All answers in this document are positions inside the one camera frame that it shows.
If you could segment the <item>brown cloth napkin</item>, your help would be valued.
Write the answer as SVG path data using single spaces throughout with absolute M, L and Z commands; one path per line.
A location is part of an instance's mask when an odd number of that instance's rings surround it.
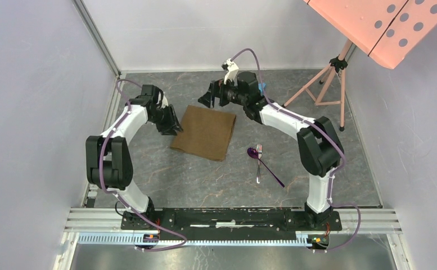
M 170 148 L 212 161 L 226 159 L 236 114 L 187 106 L 178 133 Z

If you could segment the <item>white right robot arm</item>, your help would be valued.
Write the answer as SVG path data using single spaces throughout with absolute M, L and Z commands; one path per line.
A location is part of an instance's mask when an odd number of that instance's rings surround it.
M 305 224 L 318 230 L 327 223 L 333 208 L 332 184 L 344 159 L 343 146 L 329 118 L 306 118 L 285 109 L 268 98 L 265 84 L 249 71 L 238 73 L 235 80 L 225 77 L 211 81 L 198 102 L 210 109 L 215 105 L 240 105 L 249 119 L 294 138 L 300 161 L 309 173 Z

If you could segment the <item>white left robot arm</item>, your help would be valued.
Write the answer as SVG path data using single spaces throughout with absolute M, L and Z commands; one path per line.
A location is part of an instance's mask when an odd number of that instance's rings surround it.
M 147 123 L 154 124 L 163 136 L 176 136 L 183 131 L 173 105 L 163 90 L 152 84 L 143 85 L 141 93 L 126 102 L 112 126 L 85 141 L 88 182 L 115 196 L 128 212 L 136 214 L 134 220 L 143 229 L 155 225 L 156 213 L 151 199 L 133 181 L 129 144 Z

